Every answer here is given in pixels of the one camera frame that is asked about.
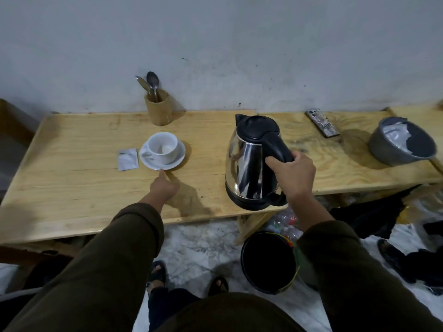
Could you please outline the torn silver wrapper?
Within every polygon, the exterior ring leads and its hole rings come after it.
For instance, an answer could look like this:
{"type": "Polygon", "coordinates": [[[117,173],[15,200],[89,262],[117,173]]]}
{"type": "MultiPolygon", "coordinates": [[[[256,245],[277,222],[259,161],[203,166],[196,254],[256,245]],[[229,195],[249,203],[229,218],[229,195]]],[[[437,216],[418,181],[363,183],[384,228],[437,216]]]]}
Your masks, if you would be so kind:
{"type": "Polygon", "coordinates": [[[406,122],[397,122],[382,128],[383,134],[391,144],[404,153],[412,154],[407,146],[408,140],[412,137],[406,122]]]}

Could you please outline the phone with patterned case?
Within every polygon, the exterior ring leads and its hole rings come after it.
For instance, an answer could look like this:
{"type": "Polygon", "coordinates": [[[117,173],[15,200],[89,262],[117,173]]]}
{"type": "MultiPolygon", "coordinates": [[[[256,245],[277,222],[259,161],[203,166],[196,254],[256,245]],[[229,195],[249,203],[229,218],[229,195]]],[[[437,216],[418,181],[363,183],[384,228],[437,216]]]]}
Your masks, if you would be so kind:
{"type": "Polygon", "coordinates": [[[310,109],[305,111],[305,115],[316,126],[324,138],[329,139],[340,135],[337,128],[335,128],[322,110],[317,108],[310,109]]]}

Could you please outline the person's right forearm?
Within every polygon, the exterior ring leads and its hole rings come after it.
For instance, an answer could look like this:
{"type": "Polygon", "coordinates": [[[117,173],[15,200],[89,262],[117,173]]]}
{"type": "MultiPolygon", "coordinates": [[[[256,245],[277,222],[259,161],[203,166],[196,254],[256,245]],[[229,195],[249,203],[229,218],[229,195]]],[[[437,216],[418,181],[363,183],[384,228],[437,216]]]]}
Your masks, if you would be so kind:
{"type": "Polygon", "coordinates": [[[333,332],[443,332],[443,322],[332,218],[311,194],[288,198],[303,235],[297,246],[311,263],[333,332]]]}

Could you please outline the steel electric kettle black handle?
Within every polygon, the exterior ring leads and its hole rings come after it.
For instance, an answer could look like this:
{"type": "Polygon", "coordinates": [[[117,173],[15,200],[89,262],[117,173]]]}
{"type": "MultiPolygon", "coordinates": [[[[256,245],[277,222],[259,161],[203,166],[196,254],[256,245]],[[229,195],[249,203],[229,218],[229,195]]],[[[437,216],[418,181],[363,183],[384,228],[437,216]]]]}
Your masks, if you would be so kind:
{"type": "Polygon", "coordinates": [[[225,160],[225,189],[231,201],[248,211],[284,206],[287,198],[274,172],[265,163],[272,156],[292,162],[294,156],[280,135],[278,124],[267,116],[235,115],[235,130],[225,160]]]}

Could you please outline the black left sandal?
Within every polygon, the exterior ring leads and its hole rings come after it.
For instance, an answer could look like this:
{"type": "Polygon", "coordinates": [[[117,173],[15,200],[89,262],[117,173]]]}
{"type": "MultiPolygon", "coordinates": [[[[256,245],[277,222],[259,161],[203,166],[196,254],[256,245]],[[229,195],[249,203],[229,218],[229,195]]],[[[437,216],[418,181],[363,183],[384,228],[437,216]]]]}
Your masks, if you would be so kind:
{"type": "Polygon", "coordinates": [[[162,260],[154,261],[146,284],[148,295],[150,296],[154,289],[163,288],[167,282],[167,277],[168,274],[165,263],[162,260]]]}

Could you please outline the yellow plastic bag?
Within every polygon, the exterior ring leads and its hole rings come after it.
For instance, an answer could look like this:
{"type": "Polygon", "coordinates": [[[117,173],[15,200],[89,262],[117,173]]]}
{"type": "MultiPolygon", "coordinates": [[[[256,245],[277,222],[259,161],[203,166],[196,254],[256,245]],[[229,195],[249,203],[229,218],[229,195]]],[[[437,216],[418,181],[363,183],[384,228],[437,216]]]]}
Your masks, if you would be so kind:
{"type": "Polygon", "coordinates": [[[429,223],[443,220],[443,183],[422,185],[403,200],[404,210],[397,224],[429,223]]]}

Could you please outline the person's left hand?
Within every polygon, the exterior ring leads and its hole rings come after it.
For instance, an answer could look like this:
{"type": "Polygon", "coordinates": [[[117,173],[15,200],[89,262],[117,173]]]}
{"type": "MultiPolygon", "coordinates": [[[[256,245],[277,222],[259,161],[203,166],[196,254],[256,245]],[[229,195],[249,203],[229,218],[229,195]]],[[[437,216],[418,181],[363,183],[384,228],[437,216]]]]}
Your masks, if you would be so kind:
{"type": "Polygon", "coordinates": [[[149,196],[157,204],[165,205],[180,189],[177,180],[171,180],[165,170],[161,169],[159,175],[150,185],[149,196]]]}

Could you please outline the black cloth pile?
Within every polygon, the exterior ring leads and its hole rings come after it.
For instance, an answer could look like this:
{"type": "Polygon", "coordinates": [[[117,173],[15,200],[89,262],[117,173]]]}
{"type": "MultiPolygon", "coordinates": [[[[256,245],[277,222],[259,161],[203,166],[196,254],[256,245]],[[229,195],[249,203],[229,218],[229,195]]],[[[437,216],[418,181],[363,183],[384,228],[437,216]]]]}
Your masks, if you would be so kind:
{"type": "Polygon", "coordinates": [[[415,185],[378,200],[332,208],[329,213],[335,220],[347,223],[361,239],[374,235],[388,240],[406,207],[403,199],[418,187],[415,185]]]}

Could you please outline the black shoe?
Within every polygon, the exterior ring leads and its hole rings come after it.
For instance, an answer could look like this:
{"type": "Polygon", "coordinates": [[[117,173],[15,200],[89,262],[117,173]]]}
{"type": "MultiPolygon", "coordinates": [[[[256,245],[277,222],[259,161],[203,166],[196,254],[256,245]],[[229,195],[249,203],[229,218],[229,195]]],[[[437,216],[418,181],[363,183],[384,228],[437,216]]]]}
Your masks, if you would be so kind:
{"type": "Polygon", "coordinates": [[[443,295],[443,245],[435,252],[420,249],[405,255],[387,240],[380,239],[377,248],[384,260],[407,283],[422,281],[432,294],[443,295]]]}

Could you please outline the grey metal bowl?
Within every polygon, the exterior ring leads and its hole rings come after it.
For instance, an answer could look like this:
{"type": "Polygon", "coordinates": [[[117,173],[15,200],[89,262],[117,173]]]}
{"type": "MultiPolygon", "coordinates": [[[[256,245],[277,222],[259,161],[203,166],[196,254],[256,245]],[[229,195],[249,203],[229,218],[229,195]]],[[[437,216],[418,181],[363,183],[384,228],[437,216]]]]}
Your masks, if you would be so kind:
{"type": "Polygon", "coordinates": [[[434,139],[421,127],[407,118],[387,117],[382,119],[377,128],[372,133],[368,149],[372,156],[379,162],[388,166],[401,166],[418,161],[433,159],[437,154],[437,144],[434,139]],[[406,122],[412,137],[408,140],[407,146],[412,154],[407,154],[396,148],[386,139],[382,128],[397,122],[406,122]]]}

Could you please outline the wooden utensil holder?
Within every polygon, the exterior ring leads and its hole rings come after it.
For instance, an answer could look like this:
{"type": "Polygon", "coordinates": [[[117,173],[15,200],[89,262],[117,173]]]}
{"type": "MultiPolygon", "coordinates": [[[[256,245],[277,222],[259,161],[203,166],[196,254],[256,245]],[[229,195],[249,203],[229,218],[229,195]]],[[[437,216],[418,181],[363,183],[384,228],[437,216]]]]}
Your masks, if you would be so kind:
{"type": "Polygon", "coordinates": [[[156,126],[166,126],[173,121],[173,106],[169,93],[164,89],[157,89],[159,102],[154,102],[156,96],[151,93],[144,95],[147,112],[151,122],[156,126]]]}

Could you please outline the white ceramic cup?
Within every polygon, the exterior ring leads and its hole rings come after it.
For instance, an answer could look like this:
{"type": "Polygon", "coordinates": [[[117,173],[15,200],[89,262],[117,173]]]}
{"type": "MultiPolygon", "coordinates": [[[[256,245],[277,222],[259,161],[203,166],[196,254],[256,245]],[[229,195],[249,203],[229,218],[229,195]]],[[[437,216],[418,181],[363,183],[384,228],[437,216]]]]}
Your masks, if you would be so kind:
{"type": "Polygon", "coordinates": [[[179,154],[179,140],[169,132],[153,134],[141,147],[140,156],[144,161],[154,161],[168,165],[174,162],[179,154]]]}

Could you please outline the black right sandal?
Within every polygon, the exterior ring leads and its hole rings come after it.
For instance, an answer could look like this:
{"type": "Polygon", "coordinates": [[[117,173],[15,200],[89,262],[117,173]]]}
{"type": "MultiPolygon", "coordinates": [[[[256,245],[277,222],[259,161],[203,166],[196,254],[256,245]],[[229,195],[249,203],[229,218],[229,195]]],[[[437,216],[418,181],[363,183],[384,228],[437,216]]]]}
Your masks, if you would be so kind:
{"type": "Polygon", "coordinates": [[[227,280],[222,276],[218,276],[212,280],[207,296],[211,297],[228,292],[229,292],[229,284],[227,280]]]}

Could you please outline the silver sachet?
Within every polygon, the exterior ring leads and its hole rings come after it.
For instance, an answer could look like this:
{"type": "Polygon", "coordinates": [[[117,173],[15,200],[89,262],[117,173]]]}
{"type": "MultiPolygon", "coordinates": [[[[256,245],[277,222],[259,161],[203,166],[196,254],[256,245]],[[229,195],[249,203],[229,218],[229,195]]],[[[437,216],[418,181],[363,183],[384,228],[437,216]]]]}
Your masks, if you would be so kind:
{"type": "Polygon", "coordinates": [[[117,168],[119,172],[138,169],[139,160],[137,149],[125,149],[117,152],[117,168]]]}

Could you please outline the pile of plastic bottles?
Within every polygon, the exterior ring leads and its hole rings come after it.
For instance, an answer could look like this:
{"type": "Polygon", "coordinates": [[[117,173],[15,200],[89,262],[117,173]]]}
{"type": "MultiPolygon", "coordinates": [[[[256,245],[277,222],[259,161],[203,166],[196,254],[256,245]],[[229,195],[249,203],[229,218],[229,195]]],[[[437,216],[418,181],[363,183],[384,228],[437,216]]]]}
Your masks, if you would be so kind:
{"type": "Polygon", "coordinates": [[[294,245],[303,234],[299,219],[290,206],[273,214],[262,229],[284,237],[290,245],[294,245]]]}

